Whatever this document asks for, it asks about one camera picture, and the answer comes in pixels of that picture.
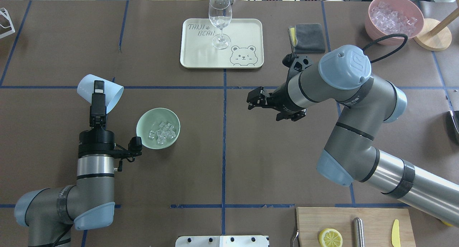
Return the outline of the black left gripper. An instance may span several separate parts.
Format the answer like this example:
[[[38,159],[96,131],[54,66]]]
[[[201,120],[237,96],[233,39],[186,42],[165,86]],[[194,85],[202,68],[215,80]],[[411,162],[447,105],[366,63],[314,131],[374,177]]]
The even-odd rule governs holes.
[[[87,155],[107,155],[115,159],[126,159],[134,162],[136,157],[142,155],[141,137],[133,137],[128,149],[115,143],[114,133],[105,130],[107,121],[107,107],[105,106],[104,82],[94,81],[94,91],[91,97],[90,130],[79,134],[78,157]]]

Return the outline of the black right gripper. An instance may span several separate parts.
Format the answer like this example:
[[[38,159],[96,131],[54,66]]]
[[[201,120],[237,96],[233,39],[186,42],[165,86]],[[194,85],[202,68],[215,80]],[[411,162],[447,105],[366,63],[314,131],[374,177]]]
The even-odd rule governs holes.
[[[267,93],[264,87],[260,86],[248,93],[246,102],[248,110],[254,108],[274,109],[279,111],[276,121],[292,120],[298,121],[305,117],[306,108],[297,106],[288,94],[288,83],[296,75],[312,65],[312,61],[306,54],[290,53],[282,60],[282,64],[288,68],[287,78],[284,84],[274,92]]]

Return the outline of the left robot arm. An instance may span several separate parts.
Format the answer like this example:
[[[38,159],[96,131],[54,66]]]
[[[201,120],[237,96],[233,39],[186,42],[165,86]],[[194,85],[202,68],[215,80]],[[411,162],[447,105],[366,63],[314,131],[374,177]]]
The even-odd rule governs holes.
[[[128,148],[116,144],[106,129],[108,113],[118,103],[124,88],[86,75],[78,94],[90,102],[90,130],[79,134],[75,185],[45,188],[24,194],[14,216],[28,228],[30,247],[69,247],[71,229],[90,230],[110,226],[114,219],[114,174],[123,160],[133,162],[142,154],[142,139],[133,137]]]

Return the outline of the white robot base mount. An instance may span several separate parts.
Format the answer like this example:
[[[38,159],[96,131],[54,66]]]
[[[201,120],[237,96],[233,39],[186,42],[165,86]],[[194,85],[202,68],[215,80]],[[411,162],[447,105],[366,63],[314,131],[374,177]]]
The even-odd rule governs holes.
[[[269,237],[263,235],[181,236],[176,247],[269,247]]]

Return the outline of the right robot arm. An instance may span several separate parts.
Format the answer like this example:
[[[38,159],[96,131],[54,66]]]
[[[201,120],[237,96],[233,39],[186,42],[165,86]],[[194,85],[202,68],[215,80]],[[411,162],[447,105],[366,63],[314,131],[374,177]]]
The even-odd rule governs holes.
[[[303,118],[307,108],[328,99],[344,106],[317,163],[317,171],[338,185],[368,183],[453,226],[459,224],[458,185],[373,146],[384,123],[407,107],[405,93],[372,73],[364,51],[352,45],[326,53],[317,63],[304,54],[283,59],[286,81],[274,92],[258,87],[248,93],[248,109],[278,111],[276,120]]]

